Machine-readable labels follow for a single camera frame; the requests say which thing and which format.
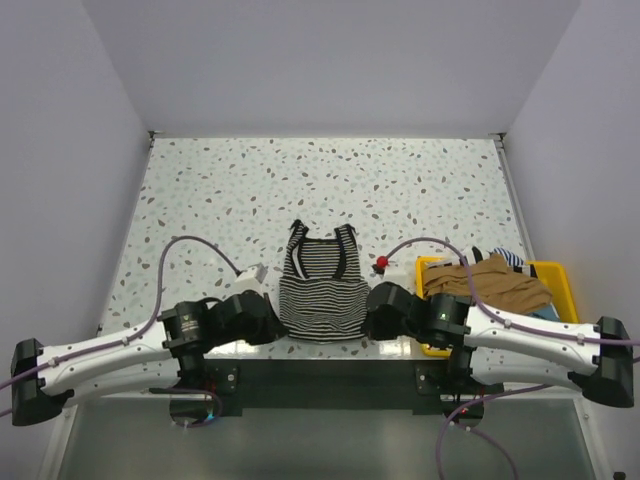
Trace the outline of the black white striped tank top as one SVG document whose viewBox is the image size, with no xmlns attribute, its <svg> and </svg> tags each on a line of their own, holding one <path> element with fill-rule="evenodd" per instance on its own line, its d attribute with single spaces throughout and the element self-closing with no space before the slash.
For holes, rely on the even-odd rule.
<svg viewBox="0 0 640 480">
<path fill-rule="evenodd" d="M 355 229 L 308 236 L 300 220 L 290 227 L 279 280 L 279 320 L 291 338 L 327 344 L 364 336 L 370 286 L 361 272 Z"/>
</svg>

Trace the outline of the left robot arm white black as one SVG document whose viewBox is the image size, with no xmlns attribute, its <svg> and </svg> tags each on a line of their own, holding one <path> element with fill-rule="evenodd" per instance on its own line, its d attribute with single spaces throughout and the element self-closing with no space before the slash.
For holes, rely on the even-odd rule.
<svg viewBox="0 0 640 480">
<path fill-rule="evenodd" d="M 119 333 L 61 346 L 19 342 L 11 363 L 7 414 L 15 426 L 57 417 L 91 394 L 131 390 L 205 391 L 205 357 L 235 341 L 270 344 L 287 333 L 269 297 L 252 290 L 225 300 L 185 301 Z"/>
</svg>

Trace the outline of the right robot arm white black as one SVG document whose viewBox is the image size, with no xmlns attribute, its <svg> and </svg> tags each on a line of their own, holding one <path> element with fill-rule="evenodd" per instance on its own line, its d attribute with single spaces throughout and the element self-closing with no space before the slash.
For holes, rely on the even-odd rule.
<svg viewBox="0 0 640 480">
<path fill-rule="evenodd" d="M 422 299 L 384 282 L 368 295 L 363 331 L 373 340 L 408 336 L 449 350 L 441 382 L 454 392 L 476 385 L 541 384 L 578 391 L 608 407 L 635 403 L 635 343 L 612 317 L 594 324 L 550 322 L 468 297 Z"/>
</svg>

